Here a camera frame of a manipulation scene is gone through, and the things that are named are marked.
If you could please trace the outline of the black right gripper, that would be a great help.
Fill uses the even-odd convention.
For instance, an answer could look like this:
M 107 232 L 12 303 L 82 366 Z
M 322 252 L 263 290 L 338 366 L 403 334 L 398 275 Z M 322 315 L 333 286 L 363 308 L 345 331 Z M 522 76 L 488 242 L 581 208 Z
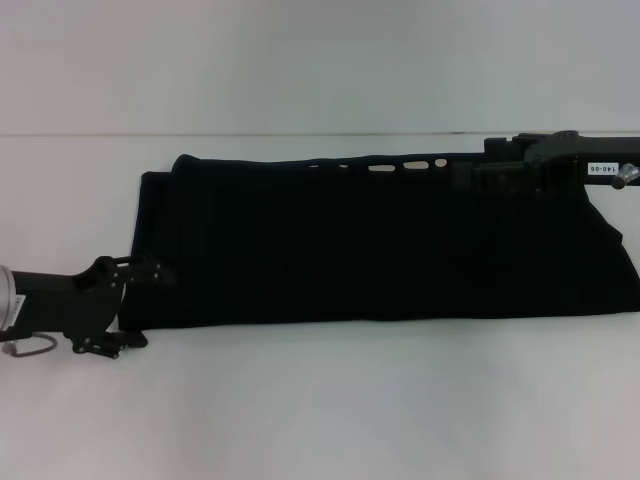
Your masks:
M 565 130 L 486 138 L 486 161 L 452 164 L 456 190 L 491 196 L 528 196 L 586 184 L 620 190 L 639 181 L 637 137 L 587 137 Z

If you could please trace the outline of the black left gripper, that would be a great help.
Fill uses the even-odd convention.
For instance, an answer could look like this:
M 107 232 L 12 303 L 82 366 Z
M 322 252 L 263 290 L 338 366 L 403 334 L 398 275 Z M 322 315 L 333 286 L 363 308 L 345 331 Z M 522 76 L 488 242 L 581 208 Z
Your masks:
M 125 284 L 176 284 L 176 275 L 153 256 L 97 258 L 85 271 L 56 275 L 9 273 L 9 340 L 60 333 L 76 354 L 117 359 L 126 349 L 143 349 L 142 332 L 109 332 Z

